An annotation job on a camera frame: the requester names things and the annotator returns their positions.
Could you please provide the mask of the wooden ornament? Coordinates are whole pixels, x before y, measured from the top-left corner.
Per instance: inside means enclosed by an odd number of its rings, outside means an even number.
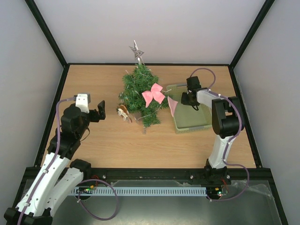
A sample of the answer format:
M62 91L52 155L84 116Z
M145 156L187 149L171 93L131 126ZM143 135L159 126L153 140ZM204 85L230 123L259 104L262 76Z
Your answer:
M130 123L133 122L133 121L132 121L132 118L130 117L130 114L129 114L128 109L127 109L124 105L122 105L122 104L118 105L118 107L117 107L117 114L118 114L124 121L130 122Z

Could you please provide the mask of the pink paper ornament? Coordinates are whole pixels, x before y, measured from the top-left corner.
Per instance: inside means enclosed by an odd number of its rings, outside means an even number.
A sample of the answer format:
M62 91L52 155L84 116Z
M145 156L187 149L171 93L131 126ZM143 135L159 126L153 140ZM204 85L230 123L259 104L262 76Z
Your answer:
M142 97L144 98L145 103L146 103L146 105L145 105L146 108L149 107L152 100L155 100L159 104L162 104L162 102L165 98L165 95L161 92L162 89L163 89L162 86L160 86L157 83L154 83L150 90L144 91L142 93Z

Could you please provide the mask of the pink triangular paper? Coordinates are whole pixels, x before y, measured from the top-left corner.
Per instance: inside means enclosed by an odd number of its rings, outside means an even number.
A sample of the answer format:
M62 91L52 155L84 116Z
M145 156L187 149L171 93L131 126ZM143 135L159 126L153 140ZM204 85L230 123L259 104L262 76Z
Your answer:
M176 106L178 104L178 101L173 100L171 97L167 97L168 105L170 108L171 116L174 117Z

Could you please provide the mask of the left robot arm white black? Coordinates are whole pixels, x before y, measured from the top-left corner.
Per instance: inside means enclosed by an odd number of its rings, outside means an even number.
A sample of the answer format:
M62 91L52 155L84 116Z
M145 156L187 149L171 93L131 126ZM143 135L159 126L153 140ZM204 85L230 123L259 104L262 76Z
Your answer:
M55 136L31 187L4 218L9 225L50 225L58 208L72 189L90 176L91 164L72 160L89 124L105 119L105 101L90 110L86 97L71 98L73 104L57 117Z

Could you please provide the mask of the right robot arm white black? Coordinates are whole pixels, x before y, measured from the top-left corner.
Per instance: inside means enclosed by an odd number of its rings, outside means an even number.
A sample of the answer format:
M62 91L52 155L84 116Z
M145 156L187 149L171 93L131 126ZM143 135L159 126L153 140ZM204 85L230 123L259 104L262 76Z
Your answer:
M187 92L182 94L181 103L199 110L200 105L211 109L211 122L216 134L213 151L204 167L204 180L209 184L221 183L227 178L227 158L231 146L244 128L240 102L237 97L225 97L203 88L196 76L187 78Z

